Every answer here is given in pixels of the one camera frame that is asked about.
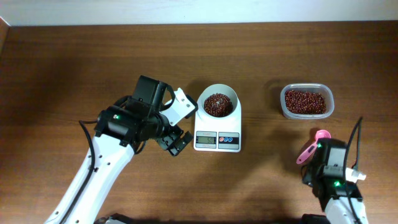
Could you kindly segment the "pink measuring scoop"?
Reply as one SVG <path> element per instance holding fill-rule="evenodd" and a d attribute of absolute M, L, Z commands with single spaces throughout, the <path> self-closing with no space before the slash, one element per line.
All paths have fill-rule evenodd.
<path fill-rule="evenodd" d="M 296 160 L 296 164 L 302 164 L 304 163 L 318 148 L 318 140 L 322 139 L 322 138 L 327 138 L 327 139 L 331 139 L 331 134 L 324 129 L 318 130 L 315 133 L 315 137 L 314 137 L 314 142 L 309 145 L 309 147 L 306 148 L 306 150 L 304 150 L 301 155 L 298 156 L 297 160 Z"/>

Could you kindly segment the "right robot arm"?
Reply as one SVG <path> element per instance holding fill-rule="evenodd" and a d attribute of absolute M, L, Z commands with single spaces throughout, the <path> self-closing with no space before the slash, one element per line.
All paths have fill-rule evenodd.
<path fill-rule="evenodd" d="M 347 167 L 348 152 L 345 142 L 320 138 L 302 182 L 312 188 L 329 223 L 368 223 L 357 185 L 360 173 Z"/>

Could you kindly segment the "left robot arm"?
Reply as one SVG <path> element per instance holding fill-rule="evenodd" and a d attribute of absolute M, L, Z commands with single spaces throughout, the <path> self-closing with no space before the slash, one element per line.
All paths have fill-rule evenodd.
<path fill-rule="evenodd" d="M 80 121 L 88 140 L 86 157 L 47 223 L 94 223 L 115 180 L 148 140 L 175 157 L 193 135 L 178 122 L 195 114 L 197 102 L 181 88 L 140 76 L 133 94 L 118 99 L 93 121 Z"/>

